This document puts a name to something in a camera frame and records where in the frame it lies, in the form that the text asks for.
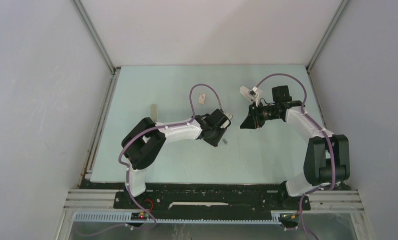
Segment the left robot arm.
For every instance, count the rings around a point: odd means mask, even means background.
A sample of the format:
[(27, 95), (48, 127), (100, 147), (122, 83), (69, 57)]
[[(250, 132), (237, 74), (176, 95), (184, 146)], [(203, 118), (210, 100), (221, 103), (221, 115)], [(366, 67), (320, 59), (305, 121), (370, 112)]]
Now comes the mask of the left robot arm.
[(129, 191), (125, 201), (132, 208), (143, 206), (146, 170), (154, 163), (165, 144), (203, 140), (217, 147), (231, 125), (232, 118), (232, 114), (221, 109), (169, 123), (156, 122), (150, 117), (143, 118), (121, 142), (122, 151), (118, 161), (127, 168), (125, 185)]

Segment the beige stapler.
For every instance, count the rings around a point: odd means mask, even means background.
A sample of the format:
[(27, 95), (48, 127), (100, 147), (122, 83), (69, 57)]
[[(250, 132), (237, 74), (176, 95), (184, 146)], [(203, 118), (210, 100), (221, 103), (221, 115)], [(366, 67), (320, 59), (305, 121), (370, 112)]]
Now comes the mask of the beige stapler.
[(156, 104), (152, 104), (152, 105), (151, 105), (151, 119), (152, 119), (154, 122), (157, 122), (157, 121), (158, 121), (158, 107), (157, 107)]

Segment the white stapler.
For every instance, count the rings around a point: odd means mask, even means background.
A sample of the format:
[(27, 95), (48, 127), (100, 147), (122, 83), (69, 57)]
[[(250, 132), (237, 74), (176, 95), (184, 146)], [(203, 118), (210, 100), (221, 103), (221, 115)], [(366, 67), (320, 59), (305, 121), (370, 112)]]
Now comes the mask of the white stapler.
[(253, 101), (253, 98), (249, 95), (250, 90), (246, 86), (240, 87), (240, 94), (244, 96), (248, 101)]

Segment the small white staple box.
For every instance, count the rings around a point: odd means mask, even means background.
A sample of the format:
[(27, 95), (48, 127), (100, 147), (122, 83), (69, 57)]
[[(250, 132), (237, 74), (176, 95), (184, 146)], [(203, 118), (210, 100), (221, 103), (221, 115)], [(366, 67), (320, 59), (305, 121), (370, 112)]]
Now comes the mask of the small white staple box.
[(198, 103), (201, 105), (205, 104), (205, 100), (206, 100), (206, 94), (205, 93), (200, 93), (199, 94), (199, 98), (198, 98)]

